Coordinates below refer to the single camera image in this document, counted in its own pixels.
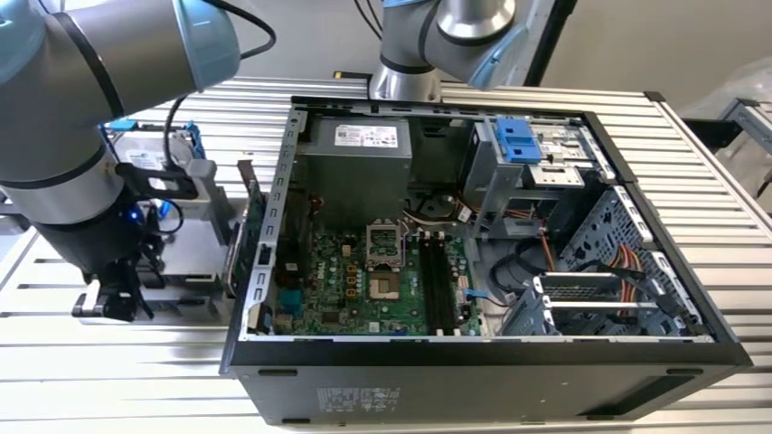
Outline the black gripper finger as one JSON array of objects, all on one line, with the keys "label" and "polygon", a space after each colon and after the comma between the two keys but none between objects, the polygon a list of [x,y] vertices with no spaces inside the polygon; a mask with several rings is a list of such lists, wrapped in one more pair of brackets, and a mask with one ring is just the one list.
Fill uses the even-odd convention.
[{"label": "black gripper finger", "polygon": [[164,278],[159,271],[151,266],[138,267],[138,278],[140,280],[140,307],[146,312],[146,316],[150,319],[155,318],[155,312],[151,305],[148,304],[148,294],[150,290],[164,289]]},{"label": "black gripper finger", "polygon": [[100,271],[102,316],[124,322],[136,319],[140,304],[139,280],[134,265],[122,259]]}]

